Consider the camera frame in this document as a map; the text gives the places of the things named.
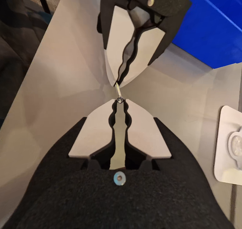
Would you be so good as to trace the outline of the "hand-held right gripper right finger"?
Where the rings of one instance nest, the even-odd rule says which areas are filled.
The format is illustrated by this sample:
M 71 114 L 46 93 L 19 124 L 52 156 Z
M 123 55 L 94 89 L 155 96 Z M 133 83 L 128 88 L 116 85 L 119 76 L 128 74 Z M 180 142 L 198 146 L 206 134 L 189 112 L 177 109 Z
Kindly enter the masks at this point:
M 124 101 L 125 168 L 139 169 L 143 161 L 170 159 L 170 150 L 154 117 L 133 101 Z

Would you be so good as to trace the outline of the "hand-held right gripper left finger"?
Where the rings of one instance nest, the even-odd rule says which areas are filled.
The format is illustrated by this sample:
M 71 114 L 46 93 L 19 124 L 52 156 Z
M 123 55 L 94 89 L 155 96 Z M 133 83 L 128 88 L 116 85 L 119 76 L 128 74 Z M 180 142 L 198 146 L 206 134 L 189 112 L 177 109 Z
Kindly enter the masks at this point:
M 102 169 L 110 169 L 115 154 L 116 100 L 111 99 L 92 111 L 68 154 L 69 158 L 97 160 Z

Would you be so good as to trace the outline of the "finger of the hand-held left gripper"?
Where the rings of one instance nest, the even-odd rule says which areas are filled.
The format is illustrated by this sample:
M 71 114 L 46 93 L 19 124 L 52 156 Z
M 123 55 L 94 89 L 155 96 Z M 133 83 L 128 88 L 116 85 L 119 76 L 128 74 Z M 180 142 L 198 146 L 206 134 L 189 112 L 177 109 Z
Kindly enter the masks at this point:
M 108 36 L 107 48 L 104 50 L 107 77 L 111 86 L 121 82 L 126 63 L 133 52 L 135 26 L 129 12 L 114 6 Z
M 127 60 L 125 70 L 119 80 L 120 88 L 130 83 L 148 67 L 164 36 L 164 31 L 154 27 L 146 28 L 137 34 L 132 55 Z

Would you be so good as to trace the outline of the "blue plastic bin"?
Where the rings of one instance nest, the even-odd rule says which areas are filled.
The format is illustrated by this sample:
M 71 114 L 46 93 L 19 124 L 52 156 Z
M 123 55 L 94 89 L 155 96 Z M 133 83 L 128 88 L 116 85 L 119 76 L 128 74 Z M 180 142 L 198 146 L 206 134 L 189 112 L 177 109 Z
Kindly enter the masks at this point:
M 190 0 L 172 43 L 216 69 L 242 62 L 242 0 Z

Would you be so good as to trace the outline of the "thin long silver bolt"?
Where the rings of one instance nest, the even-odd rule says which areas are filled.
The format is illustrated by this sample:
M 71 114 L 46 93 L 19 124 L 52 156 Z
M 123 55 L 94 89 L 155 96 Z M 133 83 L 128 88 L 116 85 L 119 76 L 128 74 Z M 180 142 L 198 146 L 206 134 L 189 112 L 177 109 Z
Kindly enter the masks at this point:
M 117 100 L 118 99 L 123 99 L 123 97 L 122 97 L 122 95 L 121 95 L 121 91 L 120 91 L 120 88 L 119 88 L 119 85 L 118 85 L 118 83 L 116 82 L 115 83 L 115 89 L 116 89 L 116 93 L 117 93 L 117 96 L 118 96 L 118 98 L 117 98 Z

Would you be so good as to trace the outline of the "grey desk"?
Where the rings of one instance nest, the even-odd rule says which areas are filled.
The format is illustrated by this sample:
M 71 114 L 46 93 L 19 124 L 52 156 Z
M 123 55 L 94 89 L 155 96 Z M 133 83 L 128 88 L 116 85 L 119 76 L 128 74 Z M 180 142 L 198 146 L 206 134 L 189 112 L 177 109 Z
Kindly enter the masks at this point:
M 100 0 L 60 0 L 1 128 L 1 227 L 38 164 L 82 117 L 116 96 L 96 30 Z M 121 93 L 159 118 L 189 148 L 231 219 L 232 185 L 213 173 L 219 112 L 238 109 L 241 63 L 212 69 L 171 44 Z

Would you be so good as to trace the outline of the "person's blue jeans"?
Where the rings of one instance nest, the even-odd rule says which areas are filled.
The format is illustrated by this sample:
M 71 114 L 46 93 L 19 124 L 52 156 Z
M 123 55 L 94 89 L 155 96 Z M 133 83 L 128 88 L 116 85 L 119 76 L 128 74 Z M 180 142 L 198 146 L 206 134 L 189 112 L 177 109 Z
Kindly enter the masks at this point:
M 32 24 L 40 24 L 45 23 L 46 25 L 50 24 L 50 21 L 53 17 L 52 14 L 43 12 L 43 11 L 28 11 L 27 12 L 29 19 L 31 20 Z

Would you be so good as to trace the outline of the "white document stand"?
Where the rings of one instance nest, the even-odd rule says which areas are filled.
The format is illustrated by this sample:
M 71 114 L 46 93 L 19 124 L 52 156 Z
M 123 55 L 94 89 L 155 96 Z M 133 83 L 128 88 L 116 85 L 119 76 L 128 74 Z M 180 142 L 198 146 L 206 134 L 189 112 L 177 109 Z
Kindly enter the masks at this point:
M 223 106 L 219 114 L 214 176 L 220 182 L 242 185 L 242 114 Z

